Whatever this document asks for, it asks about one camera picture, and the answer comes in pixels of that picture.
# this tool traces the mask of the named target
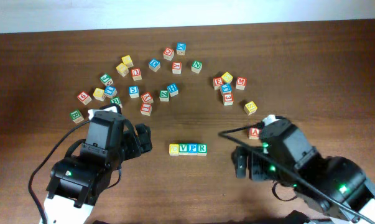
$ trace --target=wooden table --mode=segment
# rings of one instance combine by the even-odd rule
[[[187,43],[186,55],[174,57],[183,63],[182,75],[173,75],[162,57],[177,42]],[[143,80],[117,74],[127,54]],[[161,62],[157,73],[149,70],[152,58]],[[194,60],[203,62],[200,74],[191,72]],[[226,71],[248,78],[245,90],[233,90],[233,106],[223,106],[212,87],[213,77]],[[323,156],[350,158],[375,182],[375,20],[0,34],[0,223],[38,223],[27,192],[30,174],[74,126],[71,111],[87,116],[88,109],[109,103],[84,106],[76,98],[103,87],[102,73],[113,77],[123,114],[151,127],[154,148],[123,163],[121,183],[101,194],[87,223],[227,222],[292,210],[322,217],[300,199],[278,201],[271,182],[234,176],[236,145],[218,132],[272,113],[297,124]],[[179,95],[160,102],[159,90],[171,83]],[[131,85],[154,94],[151,116],[141,115],[141,100],[128,96]],[[259,109],[247,116],[243,104],[251,100]],[[87,128],[72,134],[35,176],[42,203],[52,166]],[[236,136],[247,139],[246,133]],[[208,155],[171,157],[174,142],[206,143]]]

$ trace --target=white background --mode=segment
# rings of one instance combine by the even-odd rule
[[[0,0],[0,33],[375,18],[375,0]]]

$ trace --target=blue block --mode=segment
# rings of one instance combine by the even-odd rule
[[[188,154],[197,155],[198,144],[189,144],[188,145]]]
[[[107,86],[106,89],[104,90],[104,93],[105,94],[109,94],[109,95],[112,95],[115,91],[115,88],[112,87],[112,86]]]
[[[149,65],[151,65],[151,67],[153,68],[156,68],[158,65],[160,64],[160,61],[158,61],[157,59],[153,58],[151,60],[151,62],[149,63]]]
[[[177,43],[176,50],[186,50],[186,44],[185,43]]]
[[[168,89],[169,93],[173,93],[173,92],[178,91],[178,88],[177,88],[176,84],[171,84],[171,85],[169,85],[169,86],[167,87],[167,89]]]
[[[231,85],[230,84],[224,84],[221,87],[222,93],[231,93]]]
[[[129,94],[136,94],[136,93],[139,93],[139,88],[137,86],[130,86]]]

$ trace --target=wooden cube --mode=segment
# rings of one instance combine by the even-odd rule
[[[113,97],[117,95],[117,90],[112,86],[107,86],[106,89],[104,90],[104,94],[108,98],[113,99]]]
[[[129,69],[127,69],[127,66],[124,63],[120,63],[117,67],[117,72],[125,77],[129,73]]]
[[[182,74],[182,63],[181,62],[172,63],[172,73],[173,74]]]
[[[231,85],[230,84],[221,85],[220,86],[220,93],[222,94],[222,96],[225,93],[231,93]]]
[[[92,98],[90,98],[90,96],[85,93],[84,91],[82,91],[78,96],[76,96],[84,105],[87,105],[89,102],[92,101]]]
[[[232,93],[225,93],[223,95],[223,105],[231,106],[234,103],[234,97]]]
[[[222,80],[223,80],[224,83],[231,83],[231,81],[233,81],[233,76],[230,75],[230,73],[228,73],[228,72],[223,74],[221,77],[222,77]]]
[[[248,138],[258,140],[260,132],[261,132],[261,130],[259,130],[257,128],[250,128],[249,131],[248,131]]]
[[[176,54],[179,54],[179,55],[185,55],[186,54],[186,44],[185,43],[177,43]]]
[[[188,145],[188,155],[189,156],[197,155],[197,149],[198,149],[198,144],[189,144]]]
[[[70,113],[71,119],[78,124],[79,122],[83,121],[82,114],[79,110],[72,111]]]
[[[170,48],[165,48],[165,50],[164,50],[164,58],[165,59],[172,60],[174,56],[175,56],[174,50],[172,50]]]
[[[200,73],[201,69],[202,69],[202,63],[195,60],[192,65],[192,71],[195,73]]]
[[[104,99],[106,98],[106,95],[104,94],[104,90],[100,88],[96,88],[95,91],[93,92],[93,97],[96,100],[104,101]]]
[[[251,115],[251,114],[255,113],[256,110],[257,110],[257,106],[255,105],[255,103],[253,101],[245,104],[244,111],[248,115]]]
[[[142,101],[145,104],[152,104],[154,103],[154,99],[152,98],[151,94],[149,92],[143,94],[142,96]]]
[[[168,90],[160,91],[160,101],[168,102],[169,101],[169,92]]]
[[[143,115],[147,115],[147,116],[150,116],[150,115],[151,115],[151,110],[152,110],[151,105],[149,105],[149,104],[145,104],[145,103],[143,103],[143,104],[142,104],[142,107],[140,108],[140,112],[141,112]]]
[[[111,103],[115,103],[115,104],[119,105],[119,107],[120,107],[120,108],[122,108],[122,107],[123,107],[123,104],[121,103],[121,100],[119,99],[119,97],[118,97],[118,96],[117,96],[117,97],[115,97],[115,98],[113,98],[113,99],[111,99],[111,100],[110,100],[110,102],[111,102]]]
[[[139,88],[137,86],[130,86],[129,87],[129,96],[131,98],[139,97]]]
[[[109,85],[112,85],[114,82],[113,82],[113,79],[107,75],[107,74],[104,74],[102,77],[100,77],[100,81],[105,85],[105,86],[109,86]]]
[[[179,144],[179,155],[188,155],[188,144]]]
[[[134,81],[142,80],[142,73],[140,71],[140,68],[132,69],[131,73]]]
[[[131,59],[131,56],[127,55],[125,57],[122,57],[121,58],[123,63],[128,67],[133,67],[133,62],[132,62],[132,59]]]
[[[222,78],[213,78],[213,88],[219,90],[220,87],[223,85]]]
[[[246,78],[241,78],[241,77],[237,78],[237,82],[236,82],[236,89],[237,90],[244,90],[246,85],[247,85],[247,79]]]
[[[174,97],[179,94],[179,89],[177,88],[176,84],[171,84],[167,87],[170,97]]]
[[[160,69],[161,67],[161,64],[160,64],[160,61],[158,61],[157,59],[153,58],[150,63],[149,63],[149,67],[151,70],[157,72],[158,69]]]
[[[198,144],[198,156],[206,156],[208,152],[208,146],[206,144]]]
[[[179,145],[178,144],[169,144],[169,155],[170,156],[179,156]]]

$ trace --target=green light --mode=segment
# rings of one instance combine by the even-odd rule
[[[272,172],[275,172],[275,166],[271,165],[269,170],[272,171]]]
[[[339,188],[339,191],[341,192],[341,193],[346,193],[347,191],[348,191],[348,188],[346,187],[346,185],[342,185],[340,188]]]

